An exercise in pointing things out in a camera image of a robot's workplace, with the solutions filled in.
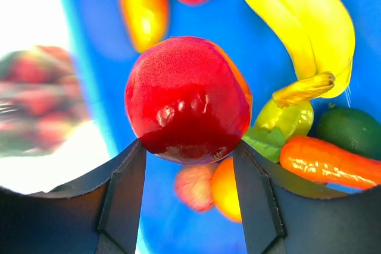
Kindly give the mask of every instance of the blue bin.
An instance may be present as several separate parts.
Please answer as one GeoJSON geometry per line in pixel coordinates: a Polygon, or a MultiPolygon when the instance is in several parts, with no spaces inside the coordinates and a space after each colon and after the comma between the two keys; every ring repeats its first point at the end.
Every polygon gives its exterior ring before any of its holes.
{"type": "MultiPolygon", "coordinates": [[[[356,32],[352,80],[339,97],[313,101],[316,118],[334,103],[362,109],[381,121],[381,0],[342,1],[356,32]]],[[[117,0],[63,3],[79,57],[79,73],[89,91],[86,100],[114,156],[135,139],[123,99],[127,78],[139,54],[130,43],[117,0]]],[[[229,54],[252,89],[252,123],[274,91],[296,80],[285,47],[244,0],[211,0],[195,8],[177,0],[170,4],[167,37],[204,37],[229,54]]],[[[148,154],[138,237],[140,253],[246,253],[241,224],[229,222],[215,209],[196,214],[175,197],[173,181],[179,169],[180,165],[148,154]]]]}

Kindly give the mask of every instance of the carrot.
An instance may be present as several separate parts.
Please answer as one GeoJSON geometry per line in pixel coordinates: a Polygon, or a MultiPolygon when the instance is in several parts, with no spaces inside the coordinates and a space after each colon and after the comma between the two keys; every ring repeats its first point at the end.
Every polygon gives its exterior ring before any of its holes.
{"type": "Polygon", "coordinates": [[[284,145],[280,164],[311,181],[338,183],[363,190],[381,184],[380,161],[307,136],[294,136],[284,145]]]}

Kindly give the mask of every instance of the yellow banana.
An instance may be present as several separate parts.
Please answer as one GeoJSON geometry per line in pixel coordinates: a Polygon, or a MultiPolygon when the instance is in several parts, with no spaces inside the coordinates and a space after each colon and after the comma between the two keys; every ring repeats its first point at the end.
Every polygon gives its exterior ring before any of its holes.
{"type": "Polygon", "coordinates": [[[310,37],[316,73],[330,71],[336,77],[335,87],[323,97],[340,95],[349,85],[355,49],[353,23],[343,3],[340,0],[281,1],[299,19],[310,37]]]}
{"type": "Polygon", "coordinates": [[[296,74],[316,73],[314,54],[310,39],[300,21],[281,0],[245,0],[267,23],[286,47],[296,74]]]}
{"type": "Polygon", "coordinates": [[[331,72],[336,78],[335,86],[323,94],[321,96],[323,98],[338,96],[348,87],[352,72],[355,35],[352,20],[340,0],[246,0],[246,2],[286,46],[299,79],[325,71],[331,72]],[[285,25],[293,28],[280,29],[285,25]],[[300,37],[301,30],[306,36],[300,37]],[[299,41],[294,39],[295,31],[299,41]],[[311,52],[297,53],[301,47],[308,45],[311,46],[311,52]]]}

